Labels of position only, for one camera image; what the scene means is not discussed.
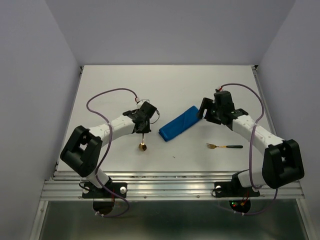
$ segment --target white cylinder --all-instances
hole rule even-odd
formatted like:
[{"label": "white cylinder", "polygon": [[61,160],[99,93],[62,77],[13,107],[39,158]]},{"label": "white cylinder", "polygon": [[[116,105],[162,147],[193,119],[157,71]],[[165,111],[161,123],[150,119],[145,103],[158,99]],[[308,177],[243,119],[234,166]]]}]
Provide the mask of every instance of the white cylinder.
[{"label": "white cylinder", "polygon": [[[109,177],[105,174],[100,168],[98,169],[97,176],[99,180],[105,185],[109,181]],[[88,176],[85,177],[88,181],[90,181],[93,185],[95,185],[98,189],[102,189],[101,184],[97,181],[96,178],[96,170],[90,173]]]}]

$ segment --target gold spoon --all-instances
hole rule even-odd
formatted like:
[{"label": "gold spoon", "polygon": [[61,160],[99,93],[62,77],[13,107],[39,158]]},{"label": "gold spoon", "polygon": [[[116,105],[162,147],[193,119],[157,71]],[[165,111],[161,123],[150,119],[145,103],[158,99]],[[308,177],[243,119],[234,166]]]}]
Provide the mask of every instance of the gold spoon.
[{"label": "gold spoon", "polygon": [[142,133],[142,142],[139,144],[138,148],[140,151],[144,152],[145,150],[147,150],[147,145],[145,144],[144,142],[144,137],[145,137],[145,134]]}]

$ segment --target white table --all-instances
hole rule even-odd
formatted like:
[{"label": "white table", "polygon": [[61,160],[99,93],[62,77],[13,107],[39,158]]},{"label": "white table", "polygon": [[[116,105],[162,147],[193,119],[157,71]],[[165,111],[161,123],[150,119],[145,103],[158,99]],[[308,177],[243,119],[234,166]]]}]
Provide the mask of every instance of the white table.
[{"label": "white table", "polygon": [[[114,88],[134,90],[140,99],[149,99],[160,111],[160,119],[146,134],[147,151],[140,152],[141,134],[123,136],[112,142],[102,165],[106,172],[236,172],[248,168],[249,143],[226,126],[202,120],[165,142],[158,130],[189,107],[201,105],[203,97],[213,98],[215,88],[225,83],[245,84],[258,93],[250,66],[226,65],[86,65],[77,90],[64,144],[75,127],[86,128],[104,123],[86,110],[88,99]],[[225,88],[231,92],[236,108],[243,108],[256,119],[261,106],[256,97],[240,86]],[[127,91],[108,93],[91,102],[91,108],[109,120],[135,109],[134,95]],[[260,124],[269,130],[266,116]],[[243,149],[207,149],[215,145],[243,145]],[[254,167],[262,166],[262,155],[253,150]],[[56,175],[73,172],[59,161]]]}]

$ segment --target robotic arm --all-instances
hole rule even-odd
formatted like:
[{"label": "robotic arm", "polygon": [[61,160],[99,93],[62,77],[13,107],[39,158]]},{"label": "robotic arm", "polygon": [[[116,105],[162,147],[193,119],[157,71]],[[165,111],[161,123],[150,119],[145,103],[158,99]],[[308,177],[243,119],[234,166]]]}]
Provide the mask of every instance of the robotic arm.
[{"label": "robotic arm", "polygon": [[[112,141],[124,135],[133,133],[147,134],[150,130],[150,119],[154,115],[156,107],[147,101],[140,101],[137,109],[124,112],[118,118],[112,120]],[[85,128],[78,126],[74,129],[60,158],[81,177],[89,180],[96,188],[101,189],[96,178],[95,170],[98,165],[100,150],[108,144],[110,128],[108,124]],[[97,176],[105,185],[110,178],[99,168]]]},{"label": "robotic arm", "polygon": [[[235,109],[229,91],[217,91],[214,100],[203,98],[197,114],[199,119],[215,124],[226,125],[230,130],[251,140],[255,121],[243,109]],[[256,126],[253,145],[264,156],[262,169],[252,171],[252,180],[258,186],[268,185],[277,189],[304,177],[304,168],[299,145],[294,140],[284,140]],[[221,189],[216,197],[241,197],[252,187],[249,170],[238,172],[232,176],[231,182],[220,182]]]}]

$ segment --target folded blue towel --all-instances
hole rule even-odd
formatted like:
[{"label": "folded blue towel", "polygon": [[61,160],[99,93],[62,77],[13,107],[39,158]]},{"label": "folded blue towel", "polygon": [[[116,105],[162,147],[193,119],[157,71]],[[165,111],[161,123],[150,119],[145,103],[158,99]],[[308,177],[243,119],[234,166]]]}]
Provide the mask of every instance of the folded blue towel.
[{"label": "folded blue towel", "polygon": [[190,107],[187,111],[182,113],[176,119],[164,125],[159,129],[159,134],[166,142],[174,139],[179,134],[196,124],[200,119],[197,118],[198,108],[196,106]]}]

